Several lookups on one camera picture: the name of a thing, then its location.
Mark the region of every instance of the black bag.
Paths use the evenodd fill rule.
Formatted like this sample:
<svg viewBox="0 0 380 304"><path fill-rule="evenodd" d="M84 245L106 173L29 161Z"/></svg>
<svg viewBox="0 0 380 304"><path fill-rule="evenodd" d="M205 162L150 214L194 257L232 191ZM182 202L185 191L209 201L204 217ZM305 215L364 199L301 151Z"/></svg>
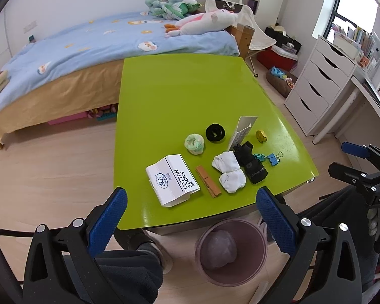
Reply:
<svg viewBox="0 0 380 304"><path fill-rule="evenodd" d="M266 30L264 30L264 33L267 36L270 36L272 39L275 39L276 40L276 46L278 46L279 48L282 47L282 44L291 43L292 45L294 45L294 49L297 50L297 53L301 49L301 43L300 42L290 38L289 36L284 36L282 33L275 31L271 27L267 27Z"/></svg>

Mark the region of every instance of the white dresser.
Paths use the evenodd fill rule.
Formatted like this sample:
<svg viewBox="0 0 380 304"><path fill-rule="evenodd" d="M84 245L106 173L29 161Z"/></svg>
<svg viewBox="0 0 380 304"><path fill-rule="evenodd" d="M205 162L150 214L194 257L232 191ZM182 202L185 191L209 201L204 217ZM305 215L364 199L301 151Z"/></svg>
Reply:
<svg viewBox="0 0 380 304"><path fill-rule="evenodd" d="M306 136L316 135L318 125L356 69L342 50L319 37L285 105Z"/></svg>

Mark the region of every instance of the window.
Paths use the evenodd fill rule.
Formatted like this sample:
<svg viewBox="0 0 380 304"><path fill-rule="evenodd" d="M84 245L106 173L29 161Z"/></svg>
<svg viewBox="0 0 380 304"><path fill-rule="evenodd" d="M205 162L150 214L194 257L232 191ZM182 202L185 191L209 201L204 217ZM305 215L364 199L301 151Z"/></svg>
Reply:
<svg viewBox="0 0 380 304"><path fill-rule="evenodd" d="M332 23L341 26L346 34L348 34L349 28L355 30L357 26L371 33L376 20L377 8L375 0L336 0L324 37L333 42Z"/></svg>

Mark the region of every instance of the wooden bed frame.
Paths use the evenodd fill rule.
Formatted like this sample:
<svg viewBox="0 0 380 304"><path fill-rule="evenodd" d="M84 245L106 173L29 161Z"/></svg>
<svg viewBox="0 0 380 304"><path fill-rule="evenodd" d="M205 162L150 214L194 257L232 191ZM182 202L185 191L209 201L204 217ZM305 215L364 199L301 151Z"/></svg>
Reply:
<svg viewBox="0 0 380 304"><path fill-rule="evenodd" d="M226 31L235 37L239 57L245 60L254 28L238 24ZM0 111L0 149L4 147L2 138L6 133L118 103L123 65L124 60L117 60L73 72L3 108Z"/></svg>

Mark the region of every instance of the drawer handle cutout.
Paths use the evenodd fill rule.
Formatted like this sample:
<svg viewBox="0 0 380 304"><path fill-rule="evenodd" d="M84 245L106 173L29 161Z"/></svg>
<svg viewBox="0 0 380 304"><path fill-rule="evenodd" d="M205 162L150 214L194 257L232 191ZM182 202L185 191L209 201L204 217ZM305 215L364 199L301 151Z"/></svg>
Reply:
<svg viewBox="0 0 380 304"><path fill-rule="evenodd" d="M318 68L318 70L320 71L320 73L325 77L325 78L327 78L328 80L332 80L329 76L327 76L326 74L325 74L325 72L323 71L323 70L321 70L318 66L317 66L317 68Z"/></svg>
<svg viewBox="0 0 380 304"><path fill-rule="evenodd" d="M306 107L306 109L309 110L310 112L312 112L312 111L310 110L310 108L307 106L307 104L304 103L304 101L303 101L301 98L300 98L300 100L301 100L301 103L303 103L303 105Z"/></svg>
<svg viewBox="0 0 380 304"><path fill-rule="evenodd" d="M334 51L336 52L339 56L342 56L342 57L345 57L344 54L342 54L342 52L340 52L337 48L335 48L334 46L331 46L329 43L328 43L329 47Z"/></svg>
<svg viewBox="0 0 380 304"><path fill-rule="evenodd" d="M338 68L338 66L336 66L333 62L331 62L327 57L325 57L325 60L328 62L329 65L331 65L333 68Z"/></svg>
<svg viewBox="0 0 380 304"><path fill-rule="evenodd" d="M321 94L308 82L313 92L315 92L318 96L322 97Z"/></svg>

